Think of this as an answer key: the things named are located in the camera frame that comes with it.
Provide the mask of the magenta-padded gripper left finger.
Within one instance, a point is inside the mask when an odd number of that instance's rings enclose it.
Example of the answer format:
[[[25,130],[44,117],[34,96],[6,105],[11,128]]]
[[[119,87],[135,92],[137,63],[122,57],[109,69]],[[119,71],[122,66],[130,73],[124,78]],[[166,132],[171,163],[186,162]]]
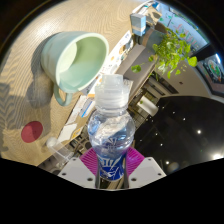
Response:
[[[84,188],[97,189],[100,177],[95,151],[89,149],[79,158],[72,157],[60,171],[59,177]]]

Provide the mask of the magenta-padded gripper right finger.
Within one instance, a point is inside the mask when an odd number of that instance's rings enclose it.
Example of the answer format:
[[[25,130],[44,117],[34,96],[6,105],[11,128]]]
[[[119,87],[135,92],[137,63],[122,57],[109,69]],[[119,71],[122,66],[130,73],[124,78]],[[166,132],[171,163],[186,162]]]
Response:
[[[143,187],[166,174],[153,157],[144,157],[136,149],[130,147],[126,154],[126,186],[129,189]]]

